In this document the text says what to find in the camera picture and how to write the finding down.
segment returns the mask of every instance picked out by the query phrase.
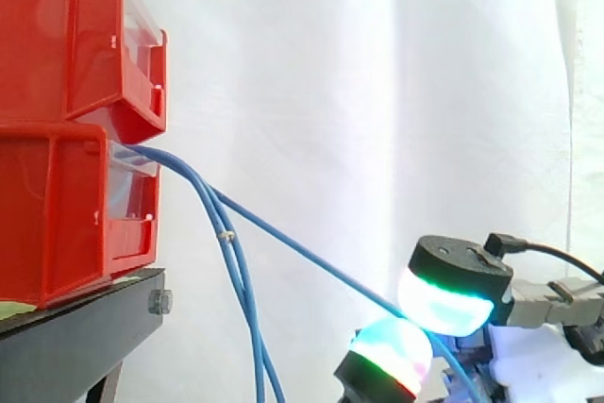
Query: transparent bin front panel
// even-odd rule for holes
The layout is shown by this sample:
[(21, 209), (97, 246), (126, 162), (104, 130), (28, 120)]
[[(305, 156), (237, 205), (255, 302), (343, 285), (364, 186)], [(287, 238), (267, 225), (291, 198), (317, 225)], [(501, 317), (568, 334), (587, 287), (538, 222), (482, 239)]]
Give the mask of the transparent bin front panel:
[(157, 183), (159, 165), (134, 151), (109, 146), (109, 219), (153, 220), (155, 206), (149, 194)]

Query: bolt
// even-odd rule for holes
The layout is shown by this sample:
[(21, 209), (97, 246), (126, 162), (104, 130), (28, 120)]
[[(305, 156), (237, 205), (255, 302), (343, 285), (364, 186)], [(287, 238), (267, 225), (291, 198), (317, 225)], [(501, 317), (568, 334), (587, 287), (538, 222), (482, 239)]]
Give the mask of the bolt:
[(173, 296), (170, 290), (153, 290), (149, 295), (149, 312), (167, 315), (172, 311)]

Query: cable connector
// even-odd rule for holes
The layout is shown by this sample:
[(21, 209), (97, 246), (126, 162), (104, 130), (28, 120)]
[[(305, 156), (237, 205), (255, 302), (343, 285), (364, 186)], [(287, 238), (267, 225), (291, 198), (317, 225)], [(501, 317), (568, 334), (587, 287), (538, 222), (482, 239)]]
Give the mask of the cable connector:
[(525, 252), (529, 248), (529, 242), (521, 238), (513, 237), (512, 235), (491, 233), (483, 248), (491, 255), (503, 258), (506, 254)]

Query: black cable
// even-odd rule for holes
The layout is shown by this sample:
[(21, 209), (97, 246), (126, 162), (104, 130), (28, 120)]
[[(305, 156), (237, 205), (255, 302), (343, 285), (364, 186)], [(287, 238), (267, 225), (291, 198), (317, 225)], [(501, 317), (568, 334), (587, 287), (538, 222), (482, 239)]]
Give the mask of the black cable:
[(567, 254), (566, 252), (562, 252), (555, 247), (550, 247), (549, 245), (543, 244), (535, 244), (535, 243), (527, 243), (526, 250), (534, 250), (535, 252), (541, 252), (543, 254), (551, 255), (552, 257), (556, 257), (557, 259), (564, 260), (567, 263), (572, 264), (576, 268), (579, 268), (589, 277), (593, 278), (600, 285), (604, 285), (604, 276), (602, 276), (598, 271), (594, 268), (590, 267), (586, 263), (581, 260), (576, 259), (572, 255)]

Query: black cap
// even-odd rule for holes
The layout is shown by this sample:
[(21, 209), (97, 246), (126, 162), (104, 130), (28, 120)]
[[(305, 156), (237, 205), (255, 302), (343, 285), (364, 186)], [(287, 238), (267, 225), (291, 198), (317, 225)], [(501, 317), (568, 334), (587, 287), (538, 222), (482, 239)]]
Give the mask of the black cap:
[(344, 401), (351, 403), (412, 403), (415, 396), (373, 362), (354, 351), (334, 373), (344, 386)]
[(477, 243), (425, 236), (415, 246), (409, 269), (429, 283), (459, 294), (501, 301), (513, 270)]

